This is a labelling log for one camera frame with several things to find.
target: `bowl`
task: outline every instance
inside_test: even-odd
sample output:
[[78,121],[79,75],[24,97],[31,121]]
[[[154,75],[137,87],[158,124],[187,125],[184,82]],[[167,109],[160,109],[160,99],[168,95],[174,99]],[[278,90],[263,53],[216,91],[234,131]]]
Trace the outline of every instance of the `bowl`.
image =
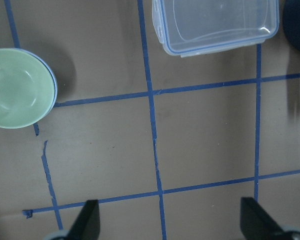
[[57,82],[44,61],[17,48],[0,48],[0,128],[18,129],[45,117],[57,98]]

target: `dark round object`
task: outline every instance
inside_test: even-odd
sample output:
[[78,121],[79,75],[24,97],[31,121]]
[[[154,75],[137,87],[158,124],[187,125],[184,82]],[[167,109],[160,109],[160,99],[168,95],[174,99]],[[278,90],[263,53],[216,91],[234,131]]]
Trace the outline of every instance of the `dark round object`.
[[300,0],[286,0],[282,25],[288,41],[300,51]]

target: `clear plastic container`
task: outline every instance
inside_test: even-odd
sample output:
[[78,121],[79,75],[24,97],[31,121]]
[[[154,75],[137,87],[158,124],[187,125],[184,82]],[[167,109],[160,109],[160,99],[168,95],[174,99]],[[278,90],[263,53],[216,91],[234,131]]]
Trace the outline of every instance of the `clear plastic container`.
[[279,28],[278,0],[152,0],[164,50],[181,57],[263,43]]

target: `black object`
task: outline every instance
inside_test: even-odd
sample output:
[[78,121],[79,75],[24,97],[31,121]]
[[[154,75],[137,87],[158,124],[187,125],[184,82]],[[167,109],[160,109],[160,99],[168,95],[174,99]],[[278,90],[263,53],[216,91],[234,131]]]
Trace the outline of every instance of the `black object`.
[[100,214],[98,200],[85,202],[81,212],[66,237],[52,240],[97,240],[100,234]]
[[300,0],[286,0],[282,25],[288,41],[300,51]]
[[241,198],[240,228],[246,240],[300,240],[300,232],[284,231],[252,198]]

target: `blue tape grid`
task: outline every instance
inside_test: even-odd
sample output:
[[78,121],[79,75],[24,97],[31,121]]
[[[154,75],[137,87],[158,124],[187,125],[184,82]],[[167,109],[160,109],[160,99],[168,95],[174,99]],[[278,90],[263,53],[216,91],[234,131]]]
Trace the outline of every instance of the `blue tape grid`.
[[[15,21],[14,21],[14,16],[13,16],[13,11],[12,11],[10,0],[4,0],[4,4],[5,4],[5,8],[6,8],[8,22],[9,22],[9,25],[10,25],[10,30],[11,30],[11,34],[12,34],[14,47],[15,48],[20,48],[20,42],[19,42],[19,38],[18,38],[17,28],[16,28],[16,24],[15,24]],[[148,46],[147,46],[147,36],[146,36],[143,1],[142,0],[137,0],[137,5],[138,5],[138,14],[139,14],[139,24],[140,24],[140,34],[141,34],[141,43],[142,43],[142,51],[143,51],[144,69],[145,69],[145,76],[146,76],[146,83],[147,83],[147,92],[137,92],[137,93],[129,93],[129,94],[121,94],[121,95],[113,95],[113,96],[103,96],[103,97],[95,97],[95,98],[87,98],[87,99],[78,99],[78,100],[66,101],[66,102],[63,102],[63,103],[56,102],[54,107],[59,108],[59,107],[84,105],[84,104],[92,104],[92,103],[101,103],[101,102],[108,102],[108,101],[117,101],[117,100],[131,99],[131,98],[148,97],[148,99],[149,99],[149,108],[150,108],[150,121],[151,121],[151,130],[152,130],[152,140],[153,140],[153,154],[154,154],[154,163],[155,163],[156,181],[157,181],[158,191],[100,199],[99,203],[103,204],[103,203],[110,203],[110,202],[116,202],[116,201],[124,201],[124,200],[129,200],[129,199],[159,196],[159,208],[160,208],[160,217],[161,217],[162,239],[165,240],[165,239],[167,239],[167,237],[166,237],[166,224],[165,224],[165,211],[164,211],[164,199],[163,199],[163,195],[165,195],[165,194],[179,193],[179,192],[184,192],[184,191],[192,191],[192,190],[199,190],[199,189],[205,189],[205,188],[213,188],[213,187],[218,187],[218,186],[239,184],[239,183],[245,183],[245,182],[254,182],[254,198],[256,200],[258,200],[259,180],[300,174],[300,170],[294,170],[294,171],[280,172],[280,173],[274,173],[274,174],[268,174],[268,175],[259,175],[261,84],[265,83],[265,82],[282,81],[282,80],[300,78],[300,73],[286,74],[286,75],[279,75],[279,76],[270,76],[270,77],[262,77],[262,72],[261,72],[262,47],[261,47],[260,44],[258,44],[257,47],[256,47],[256,78],[153,90],[152,81],[151,81],[151,72],[150,72],[150,66],[149,66],[149,55],[148,55]],[[162,94],[172,94],[172,93],[181,93],[181,92],[188,92],[188,91],[197,91],[197,90],[205,90],[205,89],[214,89],[214,88],[222,88],[222,87],[229,87],[229,86],[245,85],[245,84],[256,84],[254,177],[247,177],[247,178],[240,178],[240,179],[234,179],[234,180],[228,180],[228,181],[220,181],[220,182],[213,182],[213,183],[207,183],[207,184],[201,184],[201,185],[186,186],[186,187],[172,188],[172,189],[163,190],[161,179],[160,179],[159,163],[158,163],[157,148],[156,148],[157,130],[156,130],[154,96],[162,95]],[[33,127],[34,127],[34,131],[35,131],[35,135],[36,136],[39,135],[39,126],[38,126],[38,124],[35,123],[33,125]],[[52,207],[43,207],[43,208],[37,208],[37,209],[24,210],[24,211],[22,211],[22,213],[25,216],[27,216],[27,218],[30,218],[30,217],[32,217],[33,213],[54,211],[56,219],[57,219],[58,227],[59,227],[59,229],[62,229],[63,226],[62,226],[62,220],[61,220],[59,210],[68,209],[68,208],[75,208],[75,207],[82,207],[85,203],[84,202],[78,202],[78,203],[71,203],[71,204],[66,204],[66,205],[58,205],[57,200],[56,200],[56,195],[55,195],[54,190],[53,190],[53,185],[52,185],[52,180],[51,180],[51,176],[50,176],[50,171],[49,171],[49,167],[48,167],[47,158],[46,158],[46,155],[45,155],[46,146],[47,146],[47,141],[44,143],[42,163],[43,163],[44,171],[46,173],[46,178],[47,178],[47,182],[48,182],[48,186],[49,186],[49,191],[50,191],[50,194],[52,196],[52,205],[53,206]]]

